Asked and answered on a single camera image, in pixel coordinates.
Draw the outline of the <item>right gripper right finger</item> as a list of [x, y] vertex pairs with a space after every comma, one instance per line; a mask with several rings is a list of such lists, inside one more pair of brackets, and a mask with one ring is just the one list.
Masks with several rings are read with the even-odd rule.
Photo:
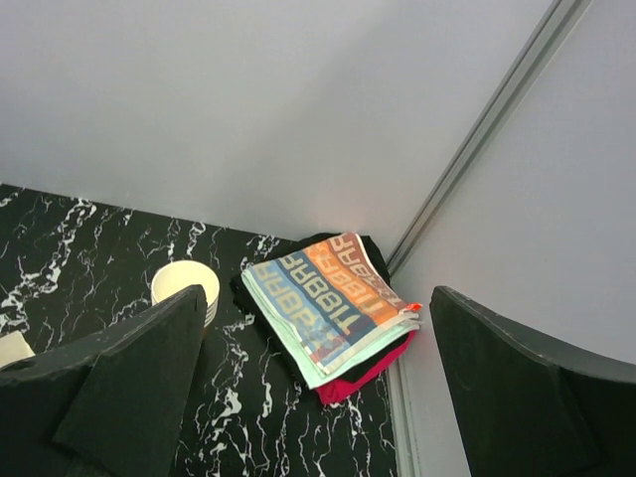
[[635, 367], [434, 288], [430, 315], [474, 476], [632, 476]]

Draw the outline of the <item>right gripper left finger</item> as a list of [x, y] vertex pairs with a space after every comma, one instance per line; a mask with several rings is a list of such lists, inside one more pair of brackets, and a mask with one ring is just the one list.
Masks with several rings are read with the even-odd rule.
[[191, 285], [1, 370], [4, 476], [166, 476], [207, 302]]

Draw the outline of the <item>brown paper takeout bag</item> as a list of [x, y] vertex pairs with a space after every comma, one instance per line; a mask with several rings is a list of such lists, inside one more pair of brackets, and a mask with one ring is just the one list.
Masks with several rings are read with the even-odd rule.
[[13, 331], [0, 338], [1, 369], [34, 356], [34, 351], [20, 331]]

